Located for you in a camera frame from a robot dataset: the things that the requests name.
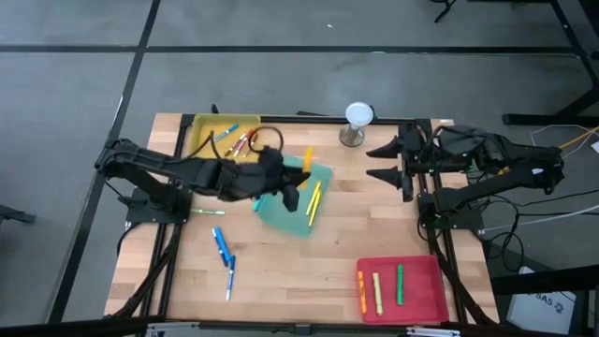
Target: black metal frame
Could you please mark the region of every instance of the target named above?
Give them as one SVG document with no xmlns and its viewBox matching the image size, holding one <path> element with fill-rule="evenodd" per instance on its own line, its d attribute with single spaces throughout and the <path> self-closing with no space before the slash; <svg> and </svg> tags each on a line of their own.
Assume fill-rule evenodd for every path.
<svg viewBox="0 0 599 337">
<path fill-rule="evenodd" d="M 135 87 L 143 57 L 146 53 L 168 53 L 168 52 L 187 52 L 187 53 L 209 53 L 209 52 L 385 52 L 385 53 L 417 53 L 417 54 L 557 54 L 575 56 L 584 65 L 586 71 L 592 80 L 592 88 L 581 98 L 565 107 L 555 115 L 517 115 L 509 114 L 504 116 L 504 122 L 512 125 L 546 125 L 546 124 L 580 124 L 587 126 L 599 125 L 599 118 L 596 117 L 577 117 L 577 115 L 599 100 L 599 81 L 593 73 L 587 59 L 586 53 L 582 50 L 577 41 L 574 31 L 571 29 L 565 15 L 562 12 L 557 0 L 524 0 L 519 2 L 531 3 L 549 3 L 553 7 L 558 20 L 562 24 L 564 32 L 570 41 L 570 47 L 404 47 L 404 46 L 149 46 L 148 41 L 153 30 L 161 0 L 152 0 L 146 23 L 144 25 L 139 43 L 137 45 L 0 45 L 0 52 L 59 52 L 59 53 L 134 53 L 134 59 L 129 69 L 121 102 L 116 110 L 113 124 L 108 134 L 108 140 L 118 139 L 124 117 L 126 115 L 133 89 Z M 299 116 L 264 116 L 265 123 L 320 123 L 320 124 L 341 124 L 345 123 L 343 118 L 338 117 L 299 117 Z M 377 119 L 376 125 L 395 125 L 400 119 Z M 79 269 L 80 261 L 89 237 L 91 226 L 94 221 L 95 212 L 101 193 L 103 191 L 103 179 L 97 174 L 94 176 L 88 194 L 84 200 L 84 206 L 81 210 L 77 222 L 75 234 L 69 246 L 66 263 L 64 264 L 56 284 L 56 292 L 49 308 L 48 322 L 58 323 L 63 319 L 68 297 Z M 158 235 L 156 238 L 153 256 L 159 255 L 164 243 L 166 224 L 158 226 Z M 450 233 L 444 231 L 444 241 L 446 248 L 452 246 Z M 449 263 L 455 265 L 455 256 L 447 254 Z M 167 282 L 163 288 L 163 294 L 168 294 Z M 152 292 L 148 295 L 141 305 L 143 313 L 149 311 Z M 166 311 L 166 304 L 161 305 L 163 311 Z M 460 321 L 463 315 L 459 310 Z M 352 327 L 352 329 L 361 329 L 361 327 Z"/>
</svg>

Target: yellow marker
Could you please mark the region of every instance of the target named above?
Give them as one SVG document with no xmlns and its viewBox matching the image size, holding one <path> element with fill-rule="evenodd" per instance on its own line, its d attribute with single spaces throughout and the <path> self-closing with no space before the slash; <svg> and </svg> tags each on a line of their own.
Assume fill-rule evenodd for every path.
<svg viewBox="0 0 599 337">
<path fill-rule="evenodd" d="M 376 301 L 376 314 L 383 315 L 383 300 L 381 299 L 381 284 L 378 278 L 378 272 L 373 273 L 374 281 L 374 300 Z"/>
<path fill-rule="evenodd" d="M 303 173 L 310 172 L 310 164 L 311 164 L 311 162 L 312 162 L 312 146 L 308 146 L 308 148 L 306 149 L 306 155 L 303 156 L 303 168 L 301 168 L 301 171 Z M 305 189 L 306 186 L 307 186 L 307 182 L 304 181 L 299 186 L 299 189 Z"/>
<path fill-rule="evenodd" d="M 314 221 L 314 216 L 316 215 L 316 210 L 318 209 L 318 204 L 320 203 L 320 190 L 316 193 L 316 200 L 314 201 L 314 206 L 312 207 L 312 216 L 310 217 L 310 224 L 308 226 L 312 226 L 312 222 Z"/>
<path fill-rule="evenodd" d="M 314 201 L 316 200 L 316 194 L 320 191 L 320 181 L 316 183 L 316 187 L 312 193 L 312 198 L 310 199 L 310 203 L 308 204 L 308 209 L 306 210 L 306 215 L 310 215 L 310 210 L 312 209 L 312 205 L 314 205 Z"/>
<path fill-rule="evenodd" d="M 359 299 L 362 302 L 362 313 L 366 314 L 366 290 L 364 289 L 364 274 L 358 271 Z"/>
</svg>

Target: wooden tabletop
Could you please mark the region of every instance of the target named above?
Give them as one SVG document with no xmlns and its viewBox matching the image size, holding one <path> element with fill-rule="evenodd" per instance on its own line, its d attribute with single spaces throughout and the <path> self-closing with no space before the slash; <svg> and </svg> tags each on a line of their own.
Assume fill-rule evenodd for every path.
<svg viewBox="0 0 599 337">
<path fill-rule="evenodd" d="M 148 148 L 172 154 L 181 114 L 156 115 Z M 435 120 L 452 124 L 448 120 Z M 357 148 L 339 142 L 339 125 L 274 124 L 285 137 L 285 154 L 303 156 L 332 168 L 333 181 L 322 200 L 310 237 L 303 239 L 263 225 L 250 200 L 225 203 L 196 195 L 194 206 L 226 215 L 192 214 L 183 234 L 168 304 L 168 318 L 257 322 L 361 323 L 356 261 L 368 256 L 428 255 L 416 234 L 416 204 L 401 192 L 366 175 L 366 169 L 399 165 L 365 152 L 388 143 L 397 126 L 369 125 Z M 442 175 L 444 186 L 466 185 L 463 175 Z M 228 269 L 218 255 L 212 228 L 220 226 L 237 257 L 231 301 L 226 301 Z M 106 314 L 120 309 L 146 276 L 156 224 L 144 224 L 124 240 Z M 460 278 L 485 313 L 498 320 L 480 242 L 467 230 L 453 230 Z M 455 321 L 451 286 L 444 278 L 450 319 Z M 154 289 L 151 313 L 162 288 Z"/>
</svg>

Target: green tray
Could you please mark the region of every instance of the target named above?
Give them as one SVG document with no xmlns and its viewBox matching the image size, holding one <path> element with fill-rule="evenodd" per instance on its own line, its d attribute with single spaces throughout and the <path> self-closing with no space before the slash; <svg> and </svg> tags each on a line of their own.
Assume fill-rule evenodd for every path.
<svg viewBox="0 0 599 337">
<path fill-rule="evenodd" d="M 301 168 L 303 166 L 303 159 L 286 155 L 284 163 L 290 167 Z M 310 227 L 310 216 L 306 215 L 306 210 L 308 209 L 308 204 L 310 203 L 310 199 L 316 188 L 316 182 L 321 182 L 320 205 L 322 205 L 333 171 L 330 168 L 312 163 L 310 166 L 310 173 L 311 175 L 308 179 L 306 188 L 299 190 L 298 209 L 295 212 L 289 212 L 285 208 L 285 205 L 283 204 L 283 195 L 281 193 L 277 193 L 276 196 L 268 194 L 261 197 L 262 202 L 258 209 L 258 218 L 260 218 L 266 225 L 279 228 L 303 238 L 308 237 L 312 232 L 312 228 L 318 225 L 318 214 L 320 213 L 319 207 L 316 210 L 316 216 Z"/>
</svg>

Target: green marker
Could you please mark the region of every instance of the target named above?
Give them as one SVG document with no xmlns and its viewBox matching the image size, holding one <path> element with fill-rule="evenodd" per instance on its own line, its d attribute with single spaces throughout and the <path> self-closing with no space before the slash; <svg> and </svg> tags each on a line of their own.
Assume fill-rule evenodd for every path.
<svg viewBox="0 0 599 337">
<path fill-rule="evenodd" d="M 201 209 L 192 209 L 191 212 L 198 212 L 201 214 L 217 214 L 217 215 L 225 215 L 225 211 L 213 211 L 213 210 L 201 210 Z"/>
<path fill-rule="evenodd" d="M 403 265 L 397 265 L 397 303 L 403 305 Z"/>
</svg>

